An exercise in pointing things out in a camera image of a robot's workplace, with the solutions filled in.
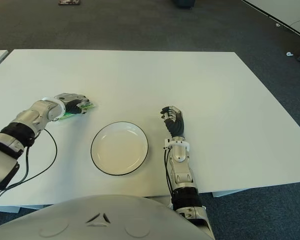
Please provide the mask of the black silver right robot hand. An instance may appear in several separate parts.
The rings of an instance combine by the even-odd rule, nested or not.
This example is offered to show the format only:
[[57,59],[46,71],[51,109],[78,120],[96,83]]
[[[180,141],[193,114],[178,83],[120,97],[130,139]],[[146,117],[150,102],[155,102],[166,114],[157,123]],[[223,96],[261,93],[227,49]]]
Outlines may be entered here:
[[175,106],[166,106],[162,108],[161,118],[165,123],[167,130],[169,131],[172,138],[182,137],[184,138],[184,119],[180,109]]

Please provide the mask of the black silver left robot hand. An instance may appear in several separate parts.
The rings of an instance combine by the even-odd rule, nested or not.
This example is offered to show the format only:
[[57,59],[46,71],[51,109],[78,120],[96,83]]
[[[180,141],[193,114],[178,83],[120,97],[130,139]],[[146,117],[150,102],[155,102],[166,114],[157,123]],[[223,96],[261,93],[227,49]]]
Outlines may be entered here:
[[86,108],[91,105],[90,100],[82,94],[61,93],[55,98],[64,103],[67,114],[84,114]]

